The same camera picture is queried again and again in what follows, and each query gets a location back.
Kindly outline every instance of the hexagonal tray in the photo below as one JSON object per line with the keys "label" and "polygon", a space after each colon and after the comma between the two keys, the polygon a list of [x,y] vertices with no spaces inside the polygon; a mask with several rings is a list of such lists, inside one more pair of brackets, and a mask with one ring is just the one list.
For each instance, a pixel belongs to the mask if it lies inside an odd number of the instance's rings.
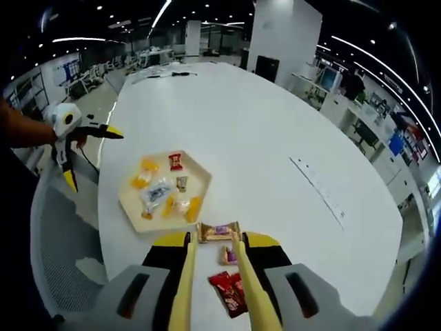
{"label": "hexagonal tray", "polygon": [[[170,171],[170,161],[168,157],[174,153],[181,153],[181,165],[183,166],[183,170]],[[153,230],[183,228],[185,226],[195,224],[197,222],[203,200],[207,193],[209,183],[212,180],[212,175],[182,150],[145,155],[144,157],[159,165],[159,171],[152,181],[165,177],[166,179],[172,180],[174,183],[176,183],[176,177],[188,176],[186,192],[177,192],[175,193],[175,197],[177,199],[201,197],[201,204],[196,213],[196,217],[194,218],[194,222],[192,223],[187,222],[187,220],[182,216],[170,216],[167,219],[164,219],[162,217],[162,211],[165,203],[162,203],[156,207],[152,219],[143,218],[141,213],[145,209],[144,203],[140,197],[139,191],[130,184],[130,181],[140,172],[138,164],[136,171],[133,172],[133,175],[130,176],[130,178],[124,181],[119,190],[119,201],[121,202],[125,213],[129,217],[129,220],[132,222],[134,229],[137,232],[143,233]]]}

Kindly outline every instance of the white oval table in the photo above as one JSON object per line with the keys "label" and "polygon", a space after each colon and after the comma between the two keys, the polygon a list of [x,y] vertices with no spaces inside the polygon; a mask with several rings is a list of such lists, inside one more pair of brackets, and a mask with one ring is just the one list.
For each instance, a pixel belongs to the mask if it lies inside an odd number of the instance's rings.
{"label": "white oval table", "polygon": [[[402,229],[372,165],[319,112],[255,74],[226,63],[176,69],[198,75],[135,84],[132,75],[111,118],[125,138],[105,141],[101,158],[99,231],[109,279],[141,264],[158,236],[135,233],[118,202],[119,186],[143,155],[185,150],[213,175],[199,221],[238,220],[241,230],[273,236],[292,263],[305,264],[337,288],[345,307],[372,314]],[[313,178],[293,161],[307,165]],[[230,319],[207,281],[237,271],[218,265],[222,244],[198,247],[192,330],[249,328],[248,314]]]}

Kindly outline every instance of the red snack package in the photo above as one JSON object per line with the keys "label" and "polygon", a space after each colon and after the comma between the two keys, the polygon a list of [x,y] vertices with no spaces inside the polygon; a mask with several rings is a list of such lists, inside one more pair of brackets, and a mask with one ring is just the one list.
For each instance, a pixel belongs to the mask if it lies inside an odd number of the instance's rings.
{"label": "red snack package", "polygon": [[228,315],[232,319],[248,311],[245,300],[232,285],[228,272],[224,271],[220,274],[215,274],[208,280],[222,297],[222,300],[228,309]]}
{"label": "red snack package", "polygon": [[170,159],[170,171],[182,170],[183,167],[181,165],[181,154],[176,153],[172,154],[168,157]]}
{"label": "red snack package", "polygon": [[243,299],[243,302],[245,302],[245,293],[243,292],[242,279],[240,277],[240,274],[232,274],[229,277],[229,280],[231,281],[235,289],[239,292],[240,296]]}

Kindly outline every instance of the white pillar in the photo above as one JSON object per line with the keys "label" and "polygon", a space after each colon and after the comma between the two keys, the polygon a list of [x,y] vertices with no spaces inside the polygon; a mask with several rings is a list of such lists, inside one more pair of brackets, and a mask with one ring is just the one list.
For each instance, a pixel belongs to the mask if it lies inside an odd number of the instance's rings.
{"label": "white pillar", "polygon": [[291,73],[313,63],[322,15],[305,0],[257,0],[248,71],[257,56],[279,60],[276,84],[288,88]]}
{"label": "white pillar", "polygon": [[198,57],[201,42],[201,21],[188,21],[185,29],[185,55]]}

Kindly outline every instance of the black cable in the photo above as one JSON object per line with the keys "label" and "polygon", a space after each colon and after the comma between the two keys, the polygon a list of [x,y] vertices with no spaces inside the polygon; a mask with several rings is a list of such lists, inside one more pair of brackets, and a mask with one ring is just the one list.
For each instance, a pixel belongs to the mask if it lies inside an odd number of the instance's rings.
{"label": "black cable", "polygon": [[90,160],[88,159],[88,157],[85,155],[83,148],[80,148],[81,154],[84,156],[85,160],[92,166],[92,168],[94,168],[94,170],[96,171],[96,173],[99,175],[99,170],[96,168],[96,166],[90,162]]}

